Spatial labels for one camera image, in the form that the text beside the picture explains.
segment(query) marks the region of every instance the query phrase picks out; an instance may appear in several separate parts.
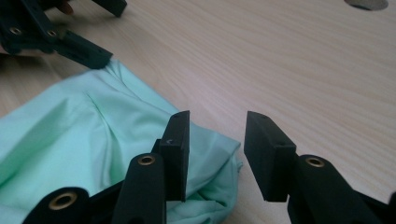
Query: mint green cloth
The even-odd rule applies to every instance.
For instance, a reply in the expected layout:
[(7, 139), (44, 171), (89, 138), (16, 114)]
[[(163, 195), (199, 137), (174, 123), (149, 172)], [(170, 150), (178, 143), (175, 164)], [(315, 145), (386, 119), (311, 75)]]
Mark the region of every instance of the mint green cloth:
[[(119, 62), (53, 85), (0, 119), (0, 223), (21, 223), (56, 189), (93, 195), (121, 181), (176, 112)], [(239, 146), (191, 124), (188, 200), (168, 203), (168, 223), (227, 217), (236, 201)]]

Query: tabletop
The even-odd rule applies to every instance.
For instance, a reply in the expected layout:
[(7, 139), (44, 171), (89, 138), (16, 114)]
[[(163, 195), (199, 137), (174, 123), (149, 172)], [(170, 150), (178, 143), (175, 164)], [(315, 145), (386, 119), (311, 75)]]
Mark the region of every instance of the tabletop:
[[(353, 189), (384, 203), (396, 190), (395, 0), (127, 3), (121, 18), (89, 0), (48, 16), (114, 53), (198, 125), (243, 143), (247, 112), (259, 112)], [(0, 55), (0, 117), (85, 70), (58, 55)], [(262, 199), (243, 145), (238, 157), (238, 202), (224, 223), (290, 223), (285, 203)]]

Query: wood grain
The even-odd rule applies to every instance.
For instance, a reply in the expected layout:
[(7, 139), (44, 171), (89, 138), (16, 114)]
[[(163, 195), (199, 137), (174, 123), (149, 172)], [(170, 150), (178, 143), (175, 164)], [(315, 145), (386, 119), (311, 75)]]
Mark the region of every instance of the wood grain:
[[(248, 110), (333, 163), (382, 202), (396, 190), (396, 1), (364, 11), (344, 1), (134, 0), (120, 19), (88, 0), (58, 26), (114, 53), (199, 125), (244, 140)], [(0, 116), (84, 71), (56, 55), (0, 56)], [(290, 223), (245, 166), (225, 223)]]

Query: cloth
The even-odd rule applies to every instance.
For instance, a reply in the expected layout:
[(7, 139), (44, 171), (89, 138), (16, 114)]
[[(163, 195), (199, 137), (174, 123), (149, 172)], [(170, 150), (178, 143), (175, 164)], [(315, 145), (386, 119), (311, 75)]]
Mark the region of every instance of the cloth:
[[(56, 189), (92, 196), (121, 181), (176, 112), (117, 61), (43, 91), (0, 119), (0, 223), (21, 223)], [(235, 204), (240, 144), (193, 123), (190, 141), (188, 200), (168, 203), (168, 223), (219, 223)]]

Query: wooden table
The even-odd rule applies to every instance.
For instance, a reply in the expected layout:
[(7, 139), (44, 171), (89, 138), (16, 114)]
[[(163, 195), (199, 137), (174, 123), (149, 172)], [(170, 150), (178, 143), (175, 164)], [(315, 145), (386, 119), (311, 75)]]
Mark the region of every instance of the wooden table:
[[(195, 123), (244, 141), (248, 110), (272, 118), (297, 153), (332, 162), (382, 202), (396, 190), (396, 1), (130, 0), (120, 19), (89, 0), (58, 26), (114, 53)], [(0, 116), (86, 68), (57, 55), (0, 56)], [(249, 169), (225, 223), (289, 223)]]

